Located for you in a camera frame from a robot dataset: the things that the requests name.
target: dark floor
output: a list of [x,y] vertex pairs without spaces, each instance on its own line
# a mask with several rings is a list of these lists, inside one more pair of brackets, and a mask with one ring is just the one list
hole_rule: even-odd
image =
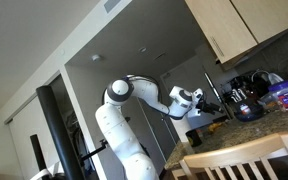
[[[172,171],[166,171],[164,176],[161,177],[161,180],[175,180],[172,174]],[[180,177],[179,180],[187,180],[185,176]]]

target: bowl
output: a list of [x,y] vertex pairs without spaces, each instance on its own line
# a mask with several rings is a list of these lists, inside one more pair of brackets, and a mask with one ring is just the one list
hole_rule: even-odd
[[256,104],[249,106],[249,108],[251,109],[251,112],[249,114],[242,114],[241,112],[236,112],[234,113],[235,117],[242,122],[250,122],[263,117],[263,106]]

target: countertop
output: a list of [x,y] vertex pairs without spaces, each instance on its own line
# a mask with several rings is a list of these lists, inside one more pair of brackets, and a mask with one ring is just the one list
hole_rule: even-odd
[[[251,122],[232,119],[216,129],[212,135],[204,136],[203,143],[193,149],[195,153],[213,151],[281,131],[288,131],[288,112],[271,112]],[[180,168],[179,160],[187,155],[186,152],[183,144],[178,142],[164,168],[166,170]]]

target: wooden chair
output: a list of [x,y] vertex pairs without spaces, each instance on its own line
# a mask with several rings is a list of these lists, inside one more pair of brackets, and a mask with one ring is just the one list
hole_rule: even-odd
[[256,179],[263,179],[259,167],[255,164],[256,161],[261,161],[270,179],[278,179],[267,156],[282,148],[288,152],[288,132],[275,133],[216,151],[187,155],[180,161],[180,164],[187,177],[194,180],[197,179],[193,173],[196,168],[204,169],[211,180],[216,179],[215,174],[221,180],[226,179],[223,173],[225,170],[231,179],[237,179],[236,172],[239,172],[243,179],[250,179],[243,164],[249,164]]
[[175,180],[178,180],[179,177],[186,175],[183,169],[172,170],[172,174]]

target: cabinet door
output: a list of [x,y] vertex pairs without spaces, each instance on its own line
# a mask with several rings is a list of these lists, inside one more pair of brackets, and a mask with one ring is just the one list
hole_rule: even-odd
[[229,0],[186,0],[222,63],[257,43]]
[[232,0],[258,43],[288,29],[288,0]]

